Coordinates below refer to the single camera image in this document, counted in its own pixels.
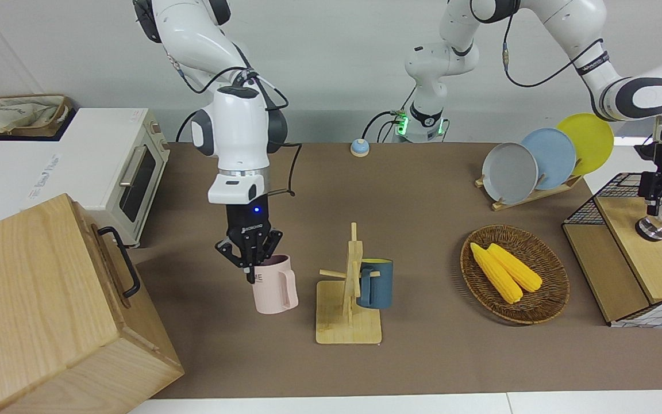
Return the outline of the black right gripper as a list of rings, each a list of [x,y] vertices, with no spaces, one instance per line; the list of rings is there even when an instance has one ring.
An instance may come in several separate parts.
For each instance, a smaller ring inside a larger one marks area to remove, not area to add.
[[[267,201],[252,201],[244,205],[227,205],[228,237],[216,242],[215,250],[234,266],[242,269],[250,285],[256,282],[255,263],[270,259],[283,238],[280,230],[271,230]],[[232,251],[236,246],[240,256]]]

